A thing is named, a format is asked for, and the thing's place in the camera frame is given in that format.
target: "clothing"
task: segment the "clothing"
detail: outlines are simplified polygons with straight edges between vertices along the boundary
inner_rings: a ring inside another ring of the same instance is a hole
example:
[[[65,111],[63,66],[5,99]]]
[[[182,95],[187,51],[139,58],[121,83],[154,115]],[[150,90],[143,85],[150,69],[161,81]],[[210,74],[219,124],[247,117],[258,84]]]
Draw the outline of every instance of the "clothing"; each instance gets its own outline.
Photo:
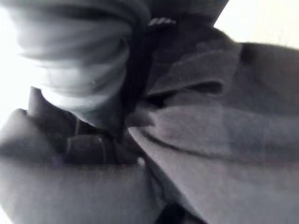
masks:
[[[235,43],[197,16],[146,33],[132,46],[110,165],[65,160],[76,119],[37,91],[55,112],[18,110],[0,135],[3,210],[15,224],[298,223],[298,56]]]

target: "dark fabric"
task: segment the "dark fabric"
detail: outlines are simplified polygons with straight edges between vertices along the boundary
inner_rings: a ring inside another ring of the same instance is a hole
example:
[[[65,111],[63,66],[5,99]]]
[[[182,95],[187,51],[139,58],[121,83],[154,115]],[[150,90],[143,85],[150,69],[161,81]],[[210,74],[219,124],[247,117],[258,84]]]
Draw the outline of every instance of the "dark fabric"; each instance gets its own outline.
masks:
[[[235,43],[199,20],[136,43],[115,148],[32,90],[0,134],[0,205],[14,224],[299,222],[299,52]]]
[[[198,26],[165,35],[129,140],[168,198],[209,224],[297,223],[299,52]]]

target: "gray fabric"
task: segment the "gray fabric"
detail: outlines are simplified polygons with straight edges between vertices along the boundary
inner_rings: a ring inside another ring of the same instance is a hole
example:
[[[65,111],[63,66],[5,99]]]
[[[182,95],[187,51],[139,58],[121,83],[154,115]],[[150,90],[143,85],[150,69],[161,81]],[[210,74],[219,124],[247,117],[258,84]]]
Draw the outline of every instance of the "gray fabric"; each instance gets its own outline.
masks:
[[[0,182],[14,224],[152,224],[161,211],[138,166],[53,168],[1,158]]]
[[[299,53],[187,23],[154,57],[131,138],[168,197],[207,223],[298,223]]]

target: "bright light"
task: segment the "bright light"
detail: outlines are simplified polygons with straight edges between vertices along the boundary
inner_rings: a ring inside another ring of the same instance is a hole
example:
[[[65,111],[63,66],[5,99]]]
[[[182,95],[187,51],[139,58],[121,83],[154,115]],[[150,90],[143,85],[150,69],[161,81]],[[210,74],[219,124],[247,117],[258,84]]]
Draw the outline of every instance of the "bright light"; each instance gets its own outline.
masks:
[[[30,66],[18,53],[16,32],[8,14],[0,10],[0,126],[9,114],[17,109],[28,107],[29,84],[26,76]]]
[[[0,223],[1,224],[13,224],[9,217],[5,214],[3,208],[0,205]]]

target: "person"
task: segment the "person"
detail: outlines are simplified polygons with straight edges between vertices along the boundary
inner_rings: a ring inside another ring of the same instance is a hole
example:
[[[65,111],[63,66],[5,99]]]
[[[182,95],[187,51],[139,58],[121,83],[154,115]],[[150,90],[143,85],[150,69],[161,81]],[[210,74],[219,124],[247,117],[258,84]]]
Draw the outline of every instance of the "person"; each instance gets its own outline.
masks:
[[[109,1],[111,7],[102,1],[110,11],[101,1],[1,2],[20,31],[26,56],[53,66],[57,73],[51,74],[59,77],[55,85],[34,85],[28,110],[13,112],[0,132],[0,205],[12,223],[299,221],[297,50],[236,43],[214,29],[225,1],[153,4],[148,9],[156,19],[144,31],[129,28],[130,37],[116,35],[110,44],[98,41],[108,33],[101,29],[103,20],[115,21],[114,3],[123,1]],[[126,13],[131,2],[122,5]],[[74,25],[81,22],[90,25]],[[128,27],[118,24],[111,29]],[[101,72],[102,65],[106,47],[117,42],[130,53],[108,66],[121,64],[126,72],[71,93],[101,98],[102,87],[118,83],[115,94],[107,94],[117,97],[100,101],[95,110],[88,102],[81,104],[84,110],[67,110],[63,105],[70,102],[62,98],[70,93],[57,85],[111,75]],[[90,69],[97,63],[99,70]],[[106,113],[99,112],[105,106]]]

